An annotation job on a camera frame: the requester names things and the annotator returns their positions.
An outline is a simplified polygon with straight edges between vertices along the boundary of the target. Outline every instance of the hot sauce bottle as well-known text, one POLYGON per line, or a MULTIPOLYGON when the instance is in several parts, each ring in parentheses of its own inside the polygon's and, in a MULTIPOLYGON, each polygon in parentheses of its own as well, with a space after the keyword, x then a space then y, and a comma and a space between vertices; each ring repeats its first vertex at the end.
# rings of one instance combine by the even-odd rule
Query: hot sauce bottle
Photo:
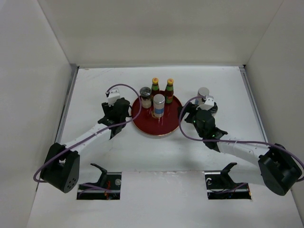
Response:
POLYGON ((167 86, 165 90, 166 104, 171 104, 173 101, 173 94, 174 94, 173 82, 174 80, 172 78, 169 78, 167 80, 167 86))
POLYGON ((154 96, 159 93, 160 93, 160 87, 158 86, 158 78, 154 77, 152 79, 151 100, 153 101, 154 96))

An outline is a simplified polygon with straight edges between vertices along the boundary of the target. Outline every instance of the round red plate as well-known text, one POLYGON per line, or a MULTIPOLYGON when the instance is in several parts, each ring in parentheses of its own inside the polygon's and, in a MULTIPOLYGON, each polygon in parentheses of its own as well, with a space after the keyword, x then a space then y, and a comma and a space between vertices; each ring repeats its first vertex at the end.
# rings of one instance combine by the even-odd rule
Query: round red plate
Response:
MULTIPOLYGON (((142 108, 139 116, 134 120, 135 126, 142 132, 150 135, 165 135, 173 132, 179 126, 178 111, 177 108, 181 107, 180 101, 173 96, 171 104, 165 104, 165 111, 163 117, 152 117, 153 104, 150 108, 142 108)), ((134 117, 139 111, 138 98, 132 105, 132 117, 134 117)))

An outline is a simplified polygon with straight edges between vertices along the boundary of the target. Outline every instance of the spice jar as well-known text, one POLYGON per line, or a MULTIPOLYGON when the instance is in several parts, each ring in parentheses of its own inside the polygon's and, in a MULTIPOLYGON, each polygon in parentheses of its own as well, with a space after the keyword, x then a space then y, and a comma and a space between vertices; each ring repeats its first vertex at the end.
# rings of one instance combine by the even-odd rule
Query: spice jar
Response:
POLYGON ((149 87, 143 87, 139 91, 141 95, 141 100, 142 100, 142 107, 143 108, 150 108, 152 103, 151 103, 151 89, 149 87))

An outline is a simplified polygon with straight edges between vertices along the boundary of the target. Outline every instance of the yellow bottle cap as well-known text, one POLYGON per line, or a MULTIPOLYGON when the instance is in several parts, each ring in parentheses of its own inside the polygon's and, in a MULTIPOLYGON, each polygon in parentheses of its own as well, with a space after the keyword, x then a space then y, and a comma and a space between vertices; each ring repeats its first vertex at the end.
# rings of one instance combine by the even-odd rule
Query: yellow bottle cap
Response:
POLYGON ((169 78, 169 79, 167 80, 168 85, 172 85, 173 82, 174 82, 174 80, 173 80, 172 78, 169 78))
POLYGON ((157 84, 157 83, 158 83, 158 78, 154 77, 154 78, 152 79, 152 83, 153 83, 153 84, 157 84))

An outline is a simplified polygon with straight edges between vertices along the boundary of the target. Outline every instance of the metal frame edge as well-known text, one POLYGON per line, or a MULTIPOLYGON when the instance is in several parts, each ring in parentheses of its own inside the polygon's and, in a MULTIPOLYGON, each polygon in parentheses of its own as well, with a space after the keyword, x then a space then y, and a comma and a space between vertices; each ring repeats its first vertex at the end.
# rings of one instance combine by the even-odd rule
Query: metal frame edge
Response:
POLYGON ((257 109, 257 104, 256 104, 256 101, 253 97, 253 93, 252 93, 252 90, 251 90, 251 87, 250 87, 250 84, 249 84, 249 80, 248 80, 248 77, 247 77, 247 74, 246 74, 246 70, 244 67, 239 67, 239 71, 242 75, 242 78, 243 78, 243 81, 244 81, 244 84, 245 84, 245 88, 247 90, 247 93, 248 93, 248 96, 249 96, 249 100, 251 102, 251 106, 254 110, 254 113, 255 113, 255 116, 259 122, 259 125, 260 125, 260 128, 262 130, 262 134, 263 134, 263 137, 264 137, 264 140, 265 142, 268 142, 268 139, 267 139, 267 136, 266 136, 266 132, 265 132, 265 129, 263 127, 263 123, 262 123, 262 119, 261 119, 261 116, 260 116, 260 113, 258 112, 258 109, 257 109))
POLYGON ((57 129, 57 133, 56 133, 56 137, 55 137, 56 143, 59 143, 61 141, 63 128, 65 126, 66 119, 67 119, 66 117, 67 117, 68 108, 71 103, 72 94, 73 94, 73 90, 74 90, 74 86, 75 86, 75 82, 76 82, 76 78, 77 78, 77 74, 78 74, 78 70, 79 70, 79 66, 77 66, 76 64, 70 64, 70 65, 72 67, 71 78, 70 78, 70 81, 69 81, 69 84, 67 87, 65 102, 63 104, 63 109, 62 109, 58 129, 57 129))
POLYGON ((131 67, 199 67, 199 66, 207 66, 207 67, 239 67, 241 68, 242 65, 239 64, 202 64, 202 63, 168 63, 168 64, 161 64, 161 63, 150 63, 150 64, 111 64, 111 63, 104 63, 101 65, 79 65, 79 69, 96 69, 96 68, 131 68, 131 67))

